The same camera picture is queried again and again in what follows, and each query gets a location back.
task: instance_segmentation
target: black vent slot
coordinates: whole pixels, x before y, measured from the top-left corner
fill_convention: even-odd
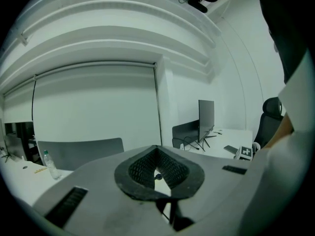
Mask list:
[[[230,172],[234,172],[237,174],[241,174],[241,175],[245,175],[246,173],[246,169],[242,169],[242,168],[238,168],[238,167],[234,167],[234,166],[224,166],[222,169],[226,170],[226,171],[230,171]]]
[[[62,228],[76,210],[84,196],[86,189],[74,187],[47,215],[46,219]]]

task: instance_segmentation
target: white table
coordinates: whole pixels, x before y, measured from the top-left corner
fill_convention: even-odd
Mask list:
[[[206,141],[210,145],[210,148],[207,146],[206,142],[204,142],[203,148],[205,152],[195,142],[192,142],[191,144],[197,148],[200,148],[200,150],[196,150],[193,147],[189,148],[190,145],[185,145],[185,149],[198,154],[233,159],[234,154],[228,152],[227,150],[224,150],[225,146],[230,145],[237,149],[240,146],[245,146],[248,148],[252,147],[252,131],[250,130],[215,128],[214,131],[211,132],[208,136],[216,137],[206,138]]]
[[[45,167],[18,158],[14,160],[9,158],[6,163],[5,158],[0,158],[1,174],[11,194],[30,206],[33,206],[45,191],[59,181],[51,177],[48,169],[34,173],[42,168]],[[72,171],[59,171],[62,178],[72,173]]]

